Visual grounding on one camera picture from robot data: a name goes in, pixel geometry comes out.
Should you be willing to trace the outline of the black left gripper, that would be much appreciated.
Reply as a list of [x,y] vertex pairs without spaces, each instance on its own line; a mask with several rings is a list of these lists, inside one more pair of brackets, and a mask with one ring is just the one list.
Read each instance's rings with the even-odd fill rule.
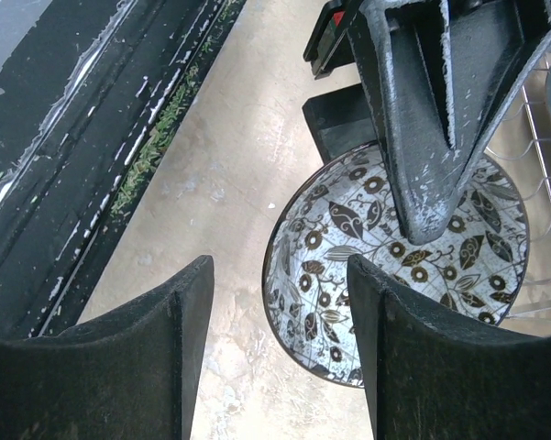
[[551,44],[551,1],[327,1],[303,52],[359,82],[302,107],[322,160],[380,140],[402,231],[446,230],[495,129]]

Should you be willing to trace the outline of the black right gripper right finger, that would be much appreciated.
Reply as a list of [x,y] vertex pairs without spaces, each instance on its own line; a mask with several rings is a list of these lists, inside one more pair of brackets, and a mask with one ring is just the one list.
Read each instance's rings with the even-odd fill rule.
[[551,336],[455,312],[360,255],[347,290],[377,439],[551,439]]

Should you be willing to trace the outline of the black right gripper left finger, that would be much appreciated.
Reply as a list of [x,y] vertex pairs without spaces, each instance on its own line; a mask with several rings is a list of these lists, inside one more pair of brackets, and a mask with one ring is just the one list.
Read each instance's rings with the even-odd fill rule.
[[187,439],[213,306],[210,256],[56,336],[0,339],[0,439]]

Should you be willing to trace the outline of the black white patterned bowl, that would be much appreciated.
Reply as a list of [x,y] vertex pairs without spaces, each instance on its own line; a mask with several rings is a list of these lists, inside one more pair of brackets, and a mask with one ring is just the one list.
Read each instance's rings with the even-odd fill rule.
[[402,234],[380,149],[368,143],[313,175],[284,208],[262,288],[284,350],[321,379],[359,388],[363,374],[347,292],[361,255],[447,308],[496,325],[523,284],[529,229],[519,192],[482,158],[444,234],[416,246]]

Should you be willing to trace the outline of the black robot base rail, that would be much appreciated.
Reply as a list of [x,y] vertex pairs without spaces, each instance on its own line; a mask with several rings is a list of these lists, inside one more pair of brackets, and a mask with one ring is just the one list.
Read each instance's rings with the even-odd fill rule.
[[78,321],[242,7],[0,1],[0,339]]

